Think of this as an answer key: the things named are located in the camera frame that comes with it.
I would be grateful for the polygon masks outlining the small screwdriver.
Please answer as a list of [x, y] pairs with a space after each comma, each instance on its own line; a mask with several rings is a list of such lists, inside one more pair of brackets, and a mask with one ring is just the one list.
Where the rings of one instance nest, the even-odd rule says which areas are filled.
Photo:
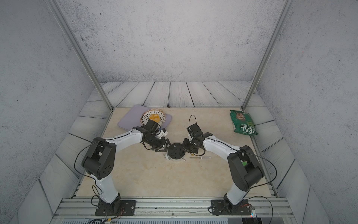
[[199, 159], [199, 160], [210, 160], [210, 156], [197, 156], [197, 157], [190, 157], [190, 159]]

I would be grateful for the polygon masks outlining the black round alarm clock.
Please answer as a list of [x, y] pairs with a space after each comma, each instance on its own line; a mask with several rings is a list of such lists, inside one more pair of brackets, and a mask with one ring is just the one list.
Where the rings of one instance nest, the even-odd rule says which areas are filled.
[[184, 158], [186, 152], [182, 143], [174, 143], [167, 147], [165, 157], [167, 160], [180, 161]]

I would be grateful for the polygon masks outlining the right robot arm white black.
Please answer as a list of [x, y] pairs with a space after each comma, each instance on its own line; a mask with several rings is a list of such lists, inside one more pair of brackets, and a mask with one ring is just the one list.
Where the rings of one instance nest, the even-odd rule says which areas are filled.
[[233, 186], [225, 194], [224, 200], [232, 206], [240, 204], [249, 190], [264, 178], [264, 170], [257, 155], [247, 145], [230, 145], [211, 133], [204, 133], [197, 137], [192, 136], [191, 139], [185, 138], [183, 148], [193, 154], [201, 148], [216, 154], [228, 163]]

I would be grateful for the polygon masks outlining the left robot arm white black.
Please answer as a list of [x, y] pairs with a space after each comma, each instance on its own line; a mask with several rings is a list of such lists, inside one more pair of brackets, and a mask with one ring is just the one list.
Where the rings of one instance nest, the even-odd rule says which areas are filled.
[[142, 126], [115, 137], [97, 137], [92, 141], [82, 160], [82, 167], [94, 179], [102, 202], [113, 204], [120, 199], [112, 178], [119, 152], [140, 143], [148, 145], [149, 150], [160, 151], [169, 144], [167, 134], [165, 129], [154, 131]]

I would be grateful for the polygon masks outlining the yellow fruit in bowl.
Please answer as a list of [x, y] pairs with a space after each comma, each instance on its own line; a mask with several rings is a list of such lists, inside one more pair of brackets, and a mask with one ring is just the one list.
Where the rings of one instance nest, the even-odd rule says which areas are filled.
[[158, 114], [151, 114], [149, 119], [155, 121], [158, 124], [160, 123], [160, 120], [161, 120], [161, 118]]

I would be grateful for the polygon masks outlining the patterned bowl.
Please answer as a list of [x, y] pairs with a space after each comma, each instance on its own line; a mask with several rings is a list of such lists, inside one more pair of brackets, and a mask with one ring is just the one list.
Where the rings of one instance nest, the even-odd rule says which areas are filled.
[[149, 120], [155, 121], [161, 126], [166, 121], [166, 114], [159, 109], [150, 109], [143, 113], [140, 122], [142, 125], [145, 125]]

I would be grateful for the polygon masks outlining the purple mat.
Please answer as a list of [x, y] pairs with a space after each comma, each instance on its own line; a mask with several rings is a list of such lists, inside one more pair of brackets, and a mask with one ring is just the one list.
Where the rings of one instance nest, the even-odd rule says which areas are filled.
[[125, 130], [131, 130], [133, 127], [142, 126], [142, 115], [151, 108], [144, 107], [142, 105], [135, 105], [129, 112], [118, 122], [118, 126]]

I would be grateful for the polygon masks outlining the green snack bag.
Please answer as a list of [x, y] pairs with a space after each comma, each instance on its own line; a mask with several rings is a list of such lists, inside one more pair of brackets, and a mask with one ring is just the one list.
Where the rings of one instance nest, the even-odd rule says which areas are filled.
[[230, 118], [234, 125], [235, 133], [239, 133], [247, 136], [258, 135], [253, 120], [249, 114], [244, 113], [243, 111], [231, 110]]

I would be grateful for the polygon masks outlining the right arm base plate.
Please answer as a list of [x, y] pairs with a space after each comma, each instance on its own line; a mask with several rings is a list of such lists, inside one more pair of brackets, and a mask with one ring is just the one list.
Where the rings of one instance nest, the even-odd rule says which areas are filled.
[[251, 216], [251, 205], [247, 200], [242, 200], [237, 205], [232, 205], [228, 200], [211, 200], [208, 212], [215, 216]]

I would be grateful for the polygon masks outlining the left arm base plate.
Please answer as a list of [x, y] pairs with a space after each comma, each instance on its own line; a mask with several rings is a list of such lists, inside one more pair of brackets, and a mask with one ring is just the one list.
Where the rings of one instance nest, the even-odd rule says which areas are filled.
[[100, 201], [95, 216], [133, 216], [136, 202], [136, 200], [117, 200], [109, 204]]

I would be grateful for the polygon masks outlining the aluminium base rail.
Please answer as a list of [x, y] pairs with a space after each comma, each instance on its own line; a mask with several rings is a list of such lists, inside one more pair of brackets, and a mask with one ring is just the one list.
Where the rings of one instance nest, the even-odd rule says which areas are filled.
[[[154, 198], [139, 197], [132, 216], [112, 215], [112, 224], [195, 224], [222, 223], [237, 224], [245, 218], [252, 218], [255, 224], [295, 224], [296, 219], [286, 198], [255, 197], [249, 199], [252, 212], [249, 215], [214, 216], [208, 209], [212, 199], [202, 198]], [[52, 224], [100, 223], [107, 216], [95, 216], [96, 199], [75, 197], [60, 202], [51, 220]]]

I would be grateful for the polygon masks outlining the aluminium corner post left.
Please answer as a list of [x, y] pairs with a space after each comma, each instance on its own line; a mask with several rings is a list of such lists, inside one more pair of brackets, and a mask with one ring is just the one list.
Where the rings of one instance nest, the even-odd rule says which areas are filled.
[[57, 23], [59, 24], [60, 28], [62, 29], [63, 33], [65, 34], [67, 40], [70, 42], [76, 56], [80, 60], [82, 66], [84, 67], [87, 75], [89, 76], [90, 80], [92, 81], [94, 87], [98, 91], [100, 97], [105, 102], [106, 106], [109, 108], [109, 110], [112, 112], [114, 110], [114, 106], [110, 102], [110, 100], [107, 97], [107, 94], [103, 90], [103, 87], [101, 86], [98, 78], [96, 77], [94, 70], [90, 66], [87, 57], [85, 56], [83, 50], [80, 47], [80, 44], [78, 43], [75, 35], [73, 34], [71, 28], [69, 27], [58, 3], [55, 0], [47, 0], [46, 1], [49, 9], [53, 13]]

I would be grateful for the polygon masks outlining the aluminium corner post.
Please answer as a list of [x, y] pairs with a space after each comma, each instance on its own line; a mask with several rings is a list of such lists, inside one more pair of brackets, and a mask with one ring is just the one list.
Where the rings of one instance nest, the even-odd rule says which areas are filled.
[[65, 34], [67, 40], [70, 42], [76, 56], [80, 60], [82, 66], [84, 67], [87, 75], [89, 76], [90, 80], [92, 81], [94, 87], [98, 91], [100, 97], [105, 102], [106, 106], [109, 108], [109, 110], [112, 112], [114, 110], [114, 106], [110, 102], [110, 100], [107, 97], [107, 94], [103, 90], [103, 87], [101, 86], [98, 78], [96, 77], [94, 70], [90, 66], [87, 57], [85, 56], [83, 50], [80, 47], [80, 44], [78, 43], [75, 35], [73, 34], [71, 28], [69, 27], [58, 3], [55, 0], [47, 0], [46, 1], [49, 9], [53, 13], [57, 23], [59, 24], [60, 28], [62, 29], [63, 33]]
[[254, 91], [259, 84], [259, 81], [263, 75], [264, 69], [265, 69], [265, 67], [269, 61], [269, 58], [274, 50], [275, 44], [276, 44], [277, 40], [279, 39], [279, 36], [282, 32], [283, 26], [284, 26], [287, 18], [289, 17], [293, 3], [294, 3], [294, 0], [287, 0], [282, 8], [281, 14], [278, 18], [278, 21], [275, 25], [273, 32], [272, 32], [271, 38], [267, 44], [264, 55], [260, 61], [260, 64], [259, 64], [257, 71], [253, 77], [253, 80], [251, 82], [251, 86], [249, 88], [248, 94], [243, 102], [242, 107], [241, 107], [242, 110], [244, 110], [244, 111], [249, 106], [249, 103], [250, 103], [251, 98], [254, 94]]

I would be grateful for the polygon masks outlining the aluminium corner post right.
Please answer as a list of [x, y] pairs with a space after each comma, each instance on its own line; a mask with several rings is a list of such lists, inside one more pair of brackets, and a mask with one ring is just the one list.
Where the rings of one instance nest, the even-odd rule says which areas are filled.
[[275, 44], [276, 44], [277, 40], [279, 39], [279, 36], [282, 32], [283, 26], [284, 26], [287, 18], [289, 17], [293, 3], [294, 3], [294, 0], [287, 0], [282, 8], [281, 14], [278, 18], [278, 21], [275, 25], [273, 32], [272, 32], [271, 38], [267, 44], [264, 55], [260, 61], [260, 64], [259, 64], [257, 71], [253, 77], [253, 80], [251, 82], [251, 86], [249, 88], [248, 94], [243, 102], [242, 107], [241, 107], [242, 110], [244, 110], [244, 111], [249, 106], [249, 103], [250, 103], [251, 98], [254, 94], [254, 91], [259, 84], [259, 81], [263, 75], [264, 69], [265, 69], [265, 67], [269, 61], [269, 58], [274, 50]]

